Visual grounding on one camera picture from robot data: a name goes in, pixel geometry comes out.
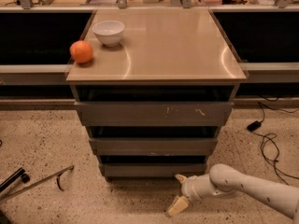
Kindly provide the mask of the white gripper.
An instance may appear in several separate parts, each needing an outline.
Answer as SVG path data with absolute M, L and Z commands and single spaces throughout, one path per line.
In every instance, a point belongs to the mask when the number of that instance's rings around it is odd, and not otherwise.
M 176 196 L 174 201 L 166 210 L 169 217 L 173 217 L 188 206 L 189 202 L 200 201 L 205 198 L 212 198 L 218 194 L 217 187 L 211 182 L 209 175 L 175 175 L 176 180 L 181 184 L 182 196 Z

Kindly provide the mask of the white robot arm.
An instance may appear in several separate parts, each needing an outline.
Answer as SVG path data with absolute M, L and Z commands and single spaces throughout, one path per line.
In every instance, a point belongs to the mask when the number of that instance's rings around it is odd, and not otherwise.
M 290 218 L 293 224 L 299 224 L 299 188 L 245 175 L 225 164 L 215 164 L 205 175 L 176 175 L 176 179 L 181 185 L 181 194 L 167 209 L 169 217 L 184 211 L 190 202 L 231 198 L 242 192 Z

